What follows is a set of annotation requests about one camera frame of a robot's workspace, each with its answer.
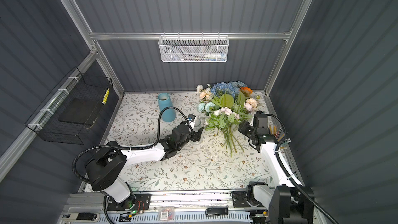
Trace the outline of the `yellow marker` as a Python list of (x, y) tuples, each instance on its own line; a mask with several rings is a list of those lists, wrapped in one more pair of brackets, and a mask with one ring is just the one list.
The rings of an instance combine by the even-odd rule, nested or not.
[(103, 99), (102, 99), (102, 104), (103, 104), (103, 105), (106, 104), (107, 99), (108, 99), (108, 96), (109, 96), (109, 93), (110, 93), (110, 88), (107, 88), (107, 90), (106, 90), (105, 93), (104, 93)]

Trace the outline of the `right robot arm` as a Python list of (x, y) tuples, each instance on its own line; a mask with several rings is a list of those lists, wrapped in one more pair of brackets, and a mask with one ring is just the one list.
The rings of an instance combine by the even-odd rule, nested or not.
[(314, 193), (302, 185), (280, 156), (283, 141), (278, 141), (271, 133), (269, 117), (281, 123), (275, 115), (258, 111), (252, 123), (244, 121), (238, 127), (239, 132), (248, 138), (249, 144), (267, 162), (272, 177), (270, 183), (251, 182), (246, 191), (247, 202), (252, 206), (263, 205), (271, 224), (312, 224)]

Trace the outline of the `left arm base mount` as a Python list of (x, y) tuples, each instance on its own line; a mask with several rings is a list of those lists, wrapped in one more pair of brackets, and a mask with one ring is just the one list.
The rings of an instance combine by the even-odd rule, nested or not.
[(146, 211), (149, 209), (151, 197), (151, 194), (135, 194), (121, 203), (110, 197), (107, 200), (106, 209), (108, 211)]

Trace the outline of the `black pad in basket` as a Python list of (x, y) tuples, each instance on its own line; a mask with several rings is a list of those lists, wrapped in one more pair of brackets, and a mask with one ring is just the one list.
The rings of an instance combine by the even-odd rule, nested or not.
[(61, 122), (92, 126), (99, 112), (99, 105), (93, 100), (73, 99), (59, 116)]

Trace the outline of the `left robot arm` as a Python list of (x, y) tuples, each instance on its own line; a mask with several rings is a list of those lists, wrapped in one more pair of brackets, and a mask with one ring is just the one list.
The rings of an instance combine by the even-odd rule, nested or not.
[(128, 183), (119, 177), (123, 168), (143, 162), (168, 160), (176, 156), (189, 141), (199, 142), (203, 130), (203, 127), (190, 130), (183, 123), (175, 127), (170, 135), (149, 147), (125, 147), (111, 142), (100, 148), (85, 165), (88, 184), (93, 191), (102, 192), (117, 203), (135, 201)]

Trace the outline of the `blue hydrangea flower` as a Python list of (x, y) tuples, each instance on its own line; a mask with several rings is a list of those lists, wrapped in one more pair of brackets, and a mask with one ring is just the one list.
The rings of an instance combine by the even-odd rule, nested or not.
[(217, 97), (221, 97), (224, 94), (229, 94), (235, 98), (239, 94), (240, 89), (246, 86), (247, 85), (241, 81), (231, 81), (228, 83), (220, 82), (214, 84), (211, 87), (210, 92)]

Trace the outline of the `clear glass vase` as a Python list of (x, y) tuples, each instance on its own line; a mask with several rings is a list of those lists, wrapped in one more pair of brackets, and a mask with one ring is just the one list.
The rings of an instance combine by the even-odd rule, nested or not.
[(199, 116), (196, 116), (195, 121), (194, 121), (194, 127), (195, 128), (199, 128), (201, 126), (201, 120), (199, 118)]

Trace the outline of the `teal ceramic vase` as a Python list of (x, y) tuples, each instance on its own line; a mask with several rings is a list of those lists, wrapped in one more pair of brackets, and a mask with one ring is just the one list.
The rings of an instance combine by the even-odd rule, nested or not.
[(161, 119), (165, 122), (173, 122), (176, 118), (171, 97), (168, 93), (160, 93), (158, 95), (158, 105), (161, 111)]

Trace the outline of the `white tube in basket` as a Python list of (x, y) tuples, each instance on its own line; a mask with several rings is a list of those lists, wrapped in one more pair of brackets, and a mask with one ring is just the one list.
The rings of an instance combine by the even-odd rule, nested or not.
[(206, 54), (204, 55), (204, 58), (209, 59), (209, 60), (225, 60), (227, 58), (225, 53), (214, 53), (214, 54)]

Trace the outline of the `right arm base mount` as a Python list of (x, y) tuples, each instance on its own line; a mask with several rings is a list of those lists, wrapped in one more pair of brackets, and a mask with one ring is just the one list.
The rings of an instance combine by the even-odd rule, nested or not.
[(261, 207), (265, 206), (259, 201), (252, 197), (247, 196), (247, 191), (233, 191), (230, 193), (230, 197), (234, 207)]

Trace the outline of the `peach peony stem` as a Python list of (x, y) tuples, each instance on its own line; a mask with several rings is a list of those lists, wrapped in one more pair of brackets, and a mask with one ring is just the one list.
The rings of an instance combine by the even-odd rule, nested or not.
[(244, 108), (247, 112), (253, 113), (258, 109), (259, 102), (255, 98), (249, 98), (244, 103)]

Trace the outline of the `lilac white flower bunch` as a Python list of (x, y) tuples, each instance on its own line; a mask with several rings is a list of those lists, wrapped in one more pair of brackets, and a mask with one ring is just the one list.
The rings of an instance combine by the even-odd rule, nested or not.
[(233, 112), (230, 108), (228, 107), (222, 107), (219, 110), (214, 111), (215, 116), (226, 116), (229, 121), (234, 121), (234, 120), (240, 120), (240, 115)]

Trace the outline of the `light blue flower stem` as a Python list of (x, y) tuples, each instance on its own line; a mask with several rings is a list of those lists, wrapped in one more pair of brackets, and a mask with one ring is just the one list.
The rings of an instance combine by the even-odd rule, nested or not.
[(197, 110), (201, 113), (211, 113), (216, 105), (213, 102), (201, 102), (197, 106)]

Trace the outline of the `small clear parts box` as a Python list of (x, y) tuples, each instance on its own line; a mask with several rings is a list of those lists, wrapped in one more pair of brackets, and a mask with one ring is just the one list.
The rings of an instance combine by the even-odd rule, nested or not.
[(174, 220), (174, 214), (174, 207), (162, 207), (159, 209), (158, 220), (162, 222)]

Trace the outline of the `black remote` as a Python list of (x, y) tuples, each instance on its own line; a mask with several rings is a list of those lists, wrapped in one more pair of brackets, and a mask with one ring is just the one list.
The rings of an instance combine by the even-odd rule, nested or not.
[(228, 215), (229, 210), (227, 207), (210, 207), (205, 211), (207, 217), (223, 216)]

